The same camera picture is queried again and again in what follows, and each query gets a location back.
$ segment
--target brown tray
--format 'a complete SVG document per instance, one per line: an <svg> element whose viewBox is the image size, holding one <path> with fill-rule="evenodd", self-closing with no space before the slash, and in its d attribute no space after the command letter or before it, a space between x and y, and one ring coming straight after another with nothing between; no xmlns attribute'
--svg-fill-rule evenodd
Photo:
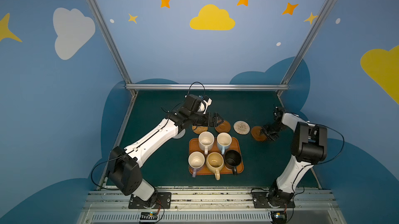
<svg viewBox="0 0 399 224"><path fill-rule="evenodd" d="M232 137L232 144L230 145L230 148L228 150L231 150L231 149L238 151L238 153L240 153L240 155L241 155L240 146L238 144L238 140L235 137ZM195 152L195 151L201 152L206 158L204 151L201 150L198 145L198 138L193 138L189 142L189 148L188 148L189 153L188 154L191 154L192 152ZM212 152L218 152L219 154L221 154L220 150L217 148L216 138L215 138L215 142L213 143L213 147L211 150L208 151L208 154L210 154ZM190 167L188 168L188 170L190 171L191 174L193 174L193 170ZM237 166L237 173L241 173L243 171L244 171L244 163L242 161L241 164ZM222 170L220 171L220 174L232 174L232 173L233 173L233 171L226 168L226 166L224 166L222 168ZM204 167L200 171L197 171L197 175L206 175L206 174L214 174L211 171L209 171L209 169L206 167L206 165L204 165Z"/></svg>

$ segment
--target dark green table surface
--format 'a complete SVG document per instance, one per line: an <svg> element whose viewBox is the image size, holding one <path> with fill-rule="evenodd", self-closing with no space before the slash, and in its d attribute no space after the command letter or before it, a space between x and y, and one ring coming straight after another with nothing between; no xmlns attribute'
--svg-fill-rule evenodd
<svg viewBox="0 0 399 224"><path fill-rule="evenodd" d="M161 106L171 110L184 100L186 91L140 91L134 103L120 146L126 147L149 131L165 117ZM202 91L191 91L202 94ZM236 121L245 121L252 128L273 121L273 106L280 106L275 92L226 92L207 91L212 99L208 111L218 112L231 125L229 134L239 141L244 171L237 176L222 174L219 181L214 175L195 178L188 171L188 142L198 135L187 129L180 139L170 139L155 151L141 168L143 178L154 186L240 186L269 187L281 175L290 160L290 144L293 131L280 132L275 142L257 142L251 133L237 134L233 129ZM216 137L214 128L209 128ZM309 171L301 180L305 187L317 187Z"/></svg>

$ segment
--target yellow mug handle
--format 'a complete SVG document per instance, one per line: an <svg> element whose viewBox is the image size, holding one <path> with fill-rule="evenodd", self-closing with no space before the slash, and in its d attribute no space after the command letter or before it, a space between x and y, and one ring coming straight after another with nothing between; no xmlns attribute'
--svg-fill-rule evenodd
<svg viewBox="0 0 399 224"><path fill-rule="evenodd" d="M219 170L217 169L216 171L215 171L215 178L216 178L216 180L220 180L220 172L219 172Z"/></svg>

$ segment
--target cup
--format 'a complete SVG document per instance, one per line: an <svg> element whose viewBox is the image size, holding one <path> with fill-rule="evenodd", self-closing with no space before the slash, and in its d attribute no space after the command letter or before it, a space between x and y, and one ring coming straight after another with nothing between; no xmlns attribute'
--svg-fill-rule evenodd
<svg viewBox="0 0 399 224"><path fill-rule="evenodd" d="M229 150L224 157L226 168L233 171L233 175L237 175L237 166L241 164L242 157L238 151Z"/></svg>
<svg viewBox="0 0 399 224"><path fill-rule="evenodd" d="M232 144L232 137L227 133L220 133L217 135L217 148L222 152L224 155L225 151L230 148Z"/></svg>
<svg viewBox="0 0 399 224"><path fill-rule="evenodd" d="M205 164L205 156L198 151L192 152L188 157L188 164L193 169L193 177L195 177Z"/></svg>
<svg viewBox="0 0 399 224"><path fill-rule="evenodd" d="M213 143L215 142L215 137L211 132L202 132L198 137L198 145L201 150L208 154L208 151L212 149Z"/></svg>
<svg viewBox="0 0 399 224"><path fill-rule="evenodd" d="M215 178L220 180L220 171L224 167L224 160L218 152L212 152L206 157L206 167L215 174Z"/></svg>

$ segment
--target robotic arm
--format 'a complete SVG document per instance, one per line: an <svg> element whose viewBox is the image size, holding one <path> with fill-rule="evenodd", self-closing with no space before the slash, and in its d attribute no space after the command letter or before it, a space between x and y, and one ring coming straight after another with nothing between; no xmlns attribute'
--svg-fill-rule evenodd
<svg viewBox="0 0 399 224"><path fill-rule="evenodd" d="M115 147L110 155L106 176L115 183L124 195L133 194L150 207L156 200L156 189L142 177L140 167L167 140L176 136L183 129L193 126L217 127L223 119L207 111L212 100L206 95L198 97L187 95L184 104L172 110L148 134L137 142L121 149Z"/></svg>
<svg viewBox="0 0 399 224"><path fill-rule="evenodd" d="M295 188L302 177L327 157L327 128L306 122L282 107L275 108L274 120L273 124L262 127L269 140L275 141L284 125L294 131L291 159L282 175L273 182L267 196L269 205L278 208L290 202L293 204Z"/></svg>

